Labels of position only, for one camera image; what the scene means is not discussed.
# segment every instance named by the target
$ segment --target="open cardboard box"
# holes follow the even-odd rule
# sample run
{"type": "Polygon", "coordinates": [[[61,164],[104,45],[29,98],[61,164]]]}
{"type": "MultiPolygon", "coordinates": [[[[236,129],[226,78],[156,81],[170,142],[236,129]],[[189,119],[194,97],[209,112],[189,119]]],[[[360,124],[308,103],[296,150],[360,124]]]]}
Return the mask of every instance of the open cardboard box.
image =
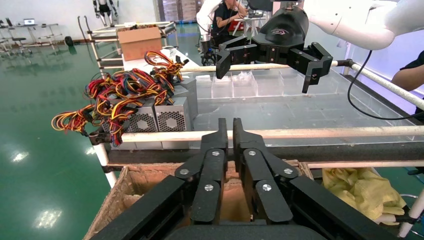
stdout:
{"type": "Polygon", "coordinates": [[[147,51],[162,49],[161,32],[157,26],[133,30],[119,28],[117,35],[125,61],[143,59],[147,51]]]}
{"type": "MultiPolygon", "coordinates": [[[[288,160],[287,162],[296,167],[301,175],[313,179],[311,171],[305,163],[298,162],[297,160],[288,160]]],[[[181,164],[182,163],[156,163],[124,167],[119,175],[119,179],[104,199],[100,210],[83,239],[89,240],[108,223],[129,208],[132,203],[138,199],[138,197],[133,197],[133,195],[143,195],[147,193],[166,176],[174,175],[175,169],[181,164]]],[[[226,182],[220,209],[220,219],[233,222],[249,222],[251,219],[242,183],[239,180],[239,174],[236,172],[233,161],[228,162],[226,182]]],[[[183,222],[183,224],[189,224],[189,219],[183,222]]]]}

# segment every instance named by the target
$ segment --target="laptop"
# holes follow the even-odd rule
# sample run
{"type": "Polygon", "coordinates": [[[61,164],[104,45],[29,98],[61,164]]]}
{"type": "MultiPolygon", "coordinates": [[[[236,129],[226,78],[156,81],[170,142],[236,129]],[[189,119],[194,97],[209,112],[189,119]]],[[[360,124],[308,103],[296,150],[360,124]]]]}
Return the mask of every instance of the laptop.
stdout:
{"type": "Polygon", "coordinates": [[[34,26],[35,24],[36,24],[36,21],[34,20],[34,18],[27,18],[23,20],[24,26],[34,26]]]}

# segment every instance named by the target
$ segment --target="person's arm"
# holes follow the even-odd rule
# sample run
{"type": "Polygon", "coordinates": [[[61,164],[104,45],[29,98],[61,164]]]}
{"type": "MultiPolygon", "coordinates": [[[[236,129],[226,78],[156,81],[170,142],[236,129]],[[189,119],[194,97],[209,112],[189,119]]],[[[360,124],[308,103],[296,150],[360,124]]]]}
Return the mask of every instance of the person's arm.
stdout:
{"type": "Polygon", "coordinates": [[[391,83],[406,91],[412,91],[418,88],[424,84],[424,65],[398,71],[391,80],[391,83]]]}
{"type": "Polygon", "coordinates": [[[238,11],[243,16],[246,16],[248,14],[248,10],[238,1],[234,2],[233,10],[238,11]]]}
{"type": "Polygon", "coordinates": [[[236,20],[236,19],[240,19],[241,17],[237,14],[234,15],[228,19],[223,20],[222,17],[217,16],[216,17],[216,25],[218,26],[218,28],[222,28],[224,26],[226,26],[227,24],[231,23],[232,21],[236,20]]]}

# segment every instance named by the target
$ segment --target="wooden rod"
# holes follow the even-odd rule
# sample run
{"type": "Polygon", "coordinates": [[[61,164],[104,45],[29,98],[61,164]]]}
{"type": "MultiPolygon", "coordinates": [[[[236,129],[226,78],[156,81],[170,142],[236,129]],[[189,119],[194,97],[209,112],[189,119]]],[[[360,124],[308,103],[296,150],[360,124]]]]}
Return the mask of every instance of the wooden rod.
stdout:
{"type": "MultiPolygon", "coordinates": [[[[176,132],[140,132],[124,133],[122,141],[130,142],[181,142],[200,141],[203,135],[215,131],[176,131],[176,132]]],[[[382,126],[382,127],[348,127],[348,128],[300,128],[247,130],[261,135],[264,139],[311,139],[311,138],[348,138],[348,137],[388,137],[420,136],[424,126],[382,126]]],[[[233,139],[233,131],[227,131],[228,139],[233,139]]]]}

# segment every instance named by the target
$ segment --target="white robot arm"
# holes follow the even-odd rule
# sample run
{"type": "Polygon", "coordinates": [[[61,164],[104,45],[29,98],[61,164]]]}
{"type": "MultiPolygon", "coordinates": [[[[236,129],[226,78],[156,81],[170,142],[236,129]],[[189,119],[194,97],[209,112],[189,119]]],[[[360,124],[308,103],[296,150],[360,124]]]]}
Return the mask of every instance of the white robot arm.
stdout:
{"type": "MultiPolygon", "coordinates": [[[[205,0],[196,15],[202,46],[210,40],[221,2],[205,0]]],[[[424,0],[305,0],[303,10],[325,33],[368,50],[384,49],[396,36],[424,29],[424,0]]]]}

